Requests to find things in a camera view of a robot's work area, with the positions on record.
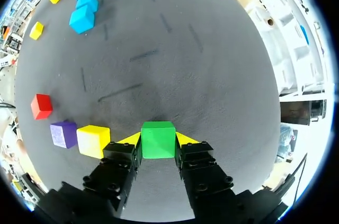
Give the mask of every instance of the cyan cube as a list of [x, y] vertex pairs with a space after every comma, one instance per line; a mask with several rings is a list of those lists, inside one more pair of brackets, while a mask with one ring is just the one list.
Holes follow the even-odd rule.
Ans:
[[94, 27], [94, 19], [95, 15], [91, 7], [84, 5], [73, 11], [70, 16], [69, 26], [72, 27], [76, 33], [81, 34]]
[[99, 2], [98, 0], [77, 0], [75, 8], [78, 9], [84, 5], [88, 5], [89, 7], [91, 7], [93, 12], [97, 12]]
[[78, 143], [75, 122], [56, 122], [50, 125], [53, 144], [55, 146], [71, 148]]

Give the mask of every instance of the black cable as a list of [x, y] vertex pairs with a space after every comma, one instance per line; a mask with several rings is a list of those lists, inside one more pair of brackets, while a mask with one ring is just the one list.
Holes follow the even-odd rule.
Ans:
[[299, 168], [302, 166], [303, 162], [306, 161], [306, 158], [307, 158], [307, 154], [304, 155], [304, 157], [302, 158], [301, 162], [299, 163], [298, 167], [294, 170], [294, 172], [292, 174], [289, 174], [285, 181], [278, 187], [274, 190], [274, 192], [283, 197], [287, 191], [289, 190], [289, 188], [291, 188], [292, 184], [295, 182], [295, 175], [297, 173], [297, 171], [299, 170]]
[[1, 102], [0, 107], [6, 107], [8, 109], [16, 109], [16, 107], [14, 105], [6, 103], [6, 102]]
[[303, 160], [304, 160], [304, 166], [302, 167], [302, 170], [301, 170], [301, 174], [300, 174], [300, 177], [299, 177], [299, 181], [298, 181], [298, 185], [297, 185], [297, 189], [296, 189], [296, 193], [295, 193], [295, 199], [293, 200], [292, 206], [295, 204], [295, 202], [296, 202], [296, 200], [297, 200], [297, 194], [298, 194], [298, 189], [299, 189], [301, 177], [302, 177], [302, 174], [303, 174], [304, 169], [305, 169], [305, 166], [306, 166], [306, 159], [307, 159], [307, 154], [305, 154], [305, 156], [304, 156], [304, 158], [303, 158]]

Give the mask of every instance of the blue cube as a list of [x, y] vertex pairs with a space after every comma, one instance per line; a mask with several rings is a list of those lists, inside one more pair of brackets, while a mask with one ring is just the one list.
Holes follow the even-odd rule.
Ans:
[[95, 15], [89, 5], [73, 11], [70, 16], [69, 26], [78, 34], [88, 31], [94, 27]]
[[97, 9], [99, 7], [99, 2], [98, 0], [77, 0], [75, 7], [78, 9], [84, 5], [88, 5], [89, 7], [91, 7], [93, 12], [97, 12]]

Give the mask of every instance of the gray carpet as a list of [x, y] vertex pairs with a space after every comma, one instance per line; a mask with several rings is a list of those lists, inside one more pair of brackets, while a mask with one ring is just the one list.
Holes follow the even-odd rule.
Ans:
[[[53, 145], [49, 124], [111, 128], [118, 141], [144, 121], [169, 120], [207, 140], [234, 191], [256, 190], [278, 148], [280, 109], [273, 69], [251, 19], [236, 0], [99, 0], [95, 28], [68, 25], [76, 0], [42, 0], [30, 22], [16, 77], [23, 140], [48, 188], [81, 187], [98, 160]], [[30, 103], [49, 94], [54, 112], [35, 121]], [[144, 160], [123, 218], [193, 218], [173, 159]]]

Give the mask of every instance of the shelf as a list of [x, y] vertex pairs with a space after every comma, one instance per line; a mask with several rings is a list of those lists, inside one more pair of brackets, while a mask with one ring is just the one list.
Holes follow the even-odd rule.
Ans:
[[311, 50], [311, 55], [314, 57], [317, 69], [323, 74], [323, 79], [327, 81], [328, 77], [324, 59], [324, 51], [322, 49], [322, 45], [320, 44], [317, 30], [314, 26], [315, 20], [312, 20], [310, 16], [306, 14], [305, 10], [301, 7], [299, 0], [288, 1], [296, 19], [305, 28], [308, 37], [309, 47]]
[[[293, 66], [296, 82], [296, 91], [291, 95], [302, 95], [306, 85], [323, 82], [326, 74], [325, 58], [321, 52], [322, 48], [316, 28], [314, 25], [310, 27], [309, 20], [306, 21], [305, 17], [301, 14], [301, 5], [298, 7], [298, 0], [261, 0], [261, 2], [267, 11], [265, 18], [270, 17], [275, 24], [269, 28], [263, 28], [262, 24], [258, 24], [258, 21], [263, 21], [263, 19], [259, 19], [256, 22], [254, 20], [255, 17], [258, 17], [256, 11], [260, 10], [260, 8], [256, 6], [251, 8], [249, 15], [257, 26], [262, 38], [264, 39], [265, 36], [267, 38], [267, 32], [278, 29], [284, 40], [284, 44], [280, 41], [279, 48], [277, 48], [275, 53], [272, 50], [270, 51], [270, 59], [273, 67], [275, 67], [275, 74], [278, 71], [276, 61], [281, 60], [281, 58], [272, 56], [279, 56], [281, 55], [281, 49], [286, 49]], [[280, 74], [276, 75], [277, 84], [279, 84], [278, 81], [280, 83], [283, 82], [281, 77]]]

